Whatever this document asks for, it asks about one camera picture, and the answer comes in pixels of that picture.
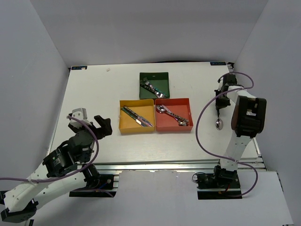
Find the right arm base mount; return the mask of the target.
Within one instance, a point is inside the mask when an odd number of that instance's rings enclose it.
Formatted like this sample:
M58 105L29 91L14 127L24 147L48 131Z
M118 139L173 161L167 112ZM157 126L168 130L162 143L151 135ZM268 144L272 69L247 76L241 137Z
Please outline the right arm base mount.
M242 199L238 176L231 182L216 182L213 174L197 172L191 179L197 184L198 200Z

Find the pink handled fork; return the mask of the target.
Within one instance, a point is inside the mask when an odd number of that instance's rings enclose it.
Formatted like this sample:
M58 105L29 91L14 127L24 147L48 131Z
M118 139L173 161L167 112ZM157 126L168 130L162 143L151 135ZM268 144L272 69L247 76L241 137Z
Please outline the pink handled fork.
M146 89L147 91L151 92L151 93L155 93L155 89L154 89L154 86L151 85L151 83L148 81L147 78L143 78L141 81L140 81L140 86L144 89Z

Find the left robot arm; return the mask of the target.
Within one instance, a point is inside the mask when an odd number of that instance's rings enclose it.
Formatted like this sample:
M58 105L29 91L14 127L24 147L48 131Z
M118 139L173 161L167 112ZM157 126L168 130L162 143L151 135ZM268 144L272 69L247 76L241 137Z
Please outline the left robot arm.
M99 153L98 141L112 134L111 120L95 116L97 128L73 113L67 118L74 136L50 152L28 178L19 178L19 185L1 191L3 222L25 222L45 204L73 190L108 193L107 179L93 161Z

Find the green handled spoon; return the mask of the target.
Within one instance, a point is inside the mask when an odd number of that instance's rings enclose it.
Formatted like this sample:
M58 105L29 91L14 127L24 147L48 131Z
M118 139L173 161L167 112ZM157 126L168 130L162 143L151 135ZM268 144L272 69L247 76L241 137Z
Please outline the green handled spoon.
M220 118L220 110L217 110L217 120L215 122L215 126L218 130L222 130L223 129L223 121Z

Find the green handled knife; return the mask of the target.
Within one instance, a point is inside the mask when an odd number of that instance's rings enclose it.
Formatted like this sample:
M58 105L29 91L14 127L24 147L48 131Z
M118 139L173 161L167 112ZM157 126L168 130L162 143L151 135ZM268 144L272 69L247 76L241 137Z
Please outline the green handled knife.
M132 111L127 106L123 106L121 108L123 112L125 112L127 115L129 115L133 120L135 120L136 123L138 123L141 127L147 127L148 125L143 121L143 119L134 111Z

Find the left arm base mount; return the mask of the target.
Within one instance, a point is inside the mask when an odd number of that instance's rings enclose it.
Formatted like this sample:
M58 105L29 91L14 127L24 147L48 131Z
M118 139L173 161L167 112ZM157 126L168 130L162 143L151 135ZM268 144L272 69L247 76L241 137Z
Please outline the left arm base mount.
M113 198L117 193L114 185L113 174L101 174L96 167L91 164L89 167L81 171L84 176L85 186L77 188L69 192L70 197L81 198Z

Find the pink handled knife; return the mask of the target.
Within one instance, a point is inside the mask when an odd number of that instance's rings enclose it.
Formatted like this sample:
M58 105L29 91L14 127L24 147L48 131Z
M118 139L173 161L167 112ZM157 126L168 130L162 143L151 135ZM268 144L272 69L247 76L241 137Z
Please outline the pink handled knife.
M148 127L153 127L153 125L144 117L138 115L136 112L134 112L132 109L128 108L127 106L124 106L125 109L127 109L128 112L130 112L132 115L134 115L139 121L146 124Z

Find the green handled fork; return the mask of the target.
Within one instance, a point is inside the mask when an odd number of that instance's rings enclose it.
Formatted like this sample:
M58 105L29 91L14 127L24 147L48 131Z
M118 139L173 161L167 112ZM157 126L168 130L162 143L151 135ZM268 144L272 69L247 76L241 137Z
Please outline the green handled fork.
M165 94L163 91L159 90L158 88L154 87L155 89L155 95L158 98L167 98L167 94Z

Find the black handled fork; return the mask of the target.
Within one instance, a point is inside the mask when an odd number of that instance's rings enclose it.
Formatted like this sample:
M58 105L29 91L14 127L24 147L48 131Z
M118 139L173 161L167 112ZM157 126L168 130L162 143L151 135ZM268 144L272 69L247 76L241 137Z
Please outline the black handled fork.
M148 90L149 92L153 93L157 98L164 98L165 94L158 90L157 88L155 88L154 86L150 85L150 83L140 83L140 86L146 90Z

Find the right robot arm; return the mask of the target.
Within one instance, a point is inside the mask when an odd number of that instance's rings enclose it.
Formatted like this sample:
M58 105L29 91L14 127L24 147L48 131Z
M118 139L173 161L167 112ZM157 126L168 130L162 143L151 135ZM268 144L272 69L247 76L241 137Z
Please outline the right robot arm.
M219 160L212 176L213 184L222 188L235 181L238 162L251 140L264 129L267 100L251 95L239 85L234 73L227 73L218 79L221 83L215 90L215 108L220 110L235 104L231 118L232 135L224 158Z

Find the black handled knife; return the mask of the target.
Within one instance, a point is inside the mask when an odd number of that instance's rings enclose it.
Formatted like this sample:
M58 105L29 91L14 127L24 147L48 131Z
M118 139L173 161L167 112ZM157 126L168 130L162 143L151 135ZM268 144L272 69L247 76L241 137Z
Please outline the black handled knife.
M153 127L153 125L144 117L138 115L132 109L127 106L123 106L122 111L124 111L127 115L129 115L132 119L134 119L140 126L142 127Z

